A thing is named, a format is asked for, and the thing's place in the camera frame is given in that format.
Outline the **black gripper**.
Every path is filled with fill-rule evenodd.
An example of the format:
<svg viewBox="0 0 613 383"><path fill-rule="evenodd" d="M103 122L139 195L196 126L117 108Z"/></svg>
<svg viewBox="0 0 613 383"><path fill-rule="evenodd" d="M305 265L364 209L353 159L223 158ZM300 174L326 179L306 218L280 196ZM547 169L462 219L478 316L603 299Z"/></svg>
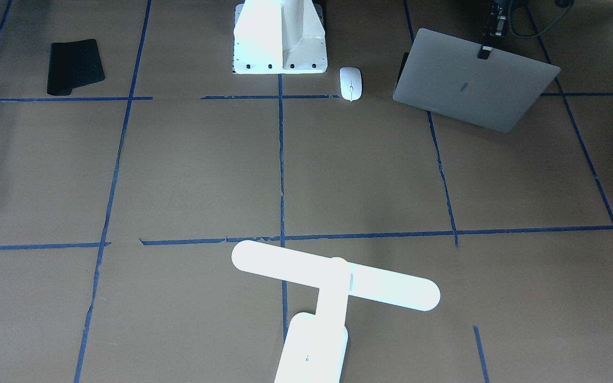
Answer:
<svg viewBox="0 0 613 383"><path fill-rule="evenodd" d="M508 33L509 12L514 7L514 1L491 1L489 15L483 32L483 46L477 53L479 59L489 59L492 49L499 48Z"/></svg>

